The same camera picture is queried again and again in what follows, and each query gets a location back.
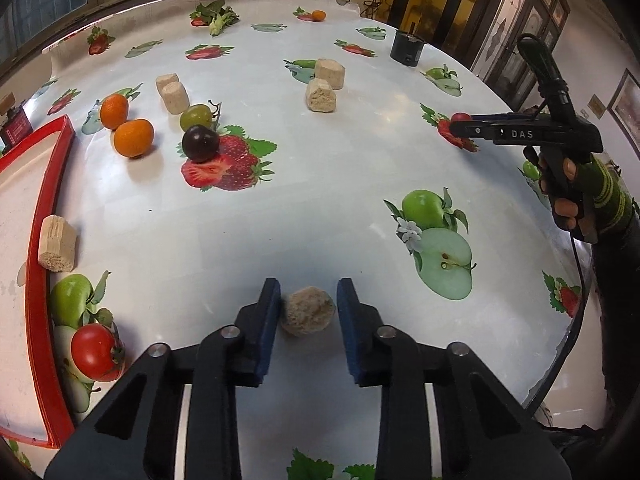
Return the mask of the right hand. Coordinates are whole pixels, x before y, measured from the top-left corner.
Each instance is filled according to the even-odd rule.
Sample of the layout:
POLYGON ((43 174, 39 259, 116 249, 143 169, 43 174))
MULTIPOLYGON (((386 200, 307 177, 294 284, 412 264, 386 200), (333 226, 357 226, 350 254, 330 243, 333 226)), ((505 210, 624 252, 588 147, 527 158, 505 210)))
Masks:
POLYGON ((555 224, 563 231, 575 232, 578 229, 578 214, 580 206, 577 203, 582 194, 580 186, 574 181, 578 174, 576 164, 565 157, 562 162, 564 178, 558 180, 553 171, 548 168, 548 162, 541 156, 539 159, 541 177, 538 181, 541 192, 548 196, 552 208, 555 224))

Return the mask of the right forearm striped sleeve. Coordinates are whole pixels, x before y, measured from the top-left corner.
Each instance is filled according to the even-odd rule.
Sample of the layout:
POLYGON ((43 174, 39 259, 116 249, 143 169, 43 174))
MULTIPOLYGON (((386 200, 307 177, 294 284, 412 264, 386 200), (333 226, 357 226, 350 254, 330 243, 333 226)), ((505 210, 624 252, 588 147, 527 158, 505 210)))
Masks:
POLYGON ((594 225, 599 242, 621 237, 636 215, 634 202, 600 159, 577 164, 574 183, 592 198, 594 225))

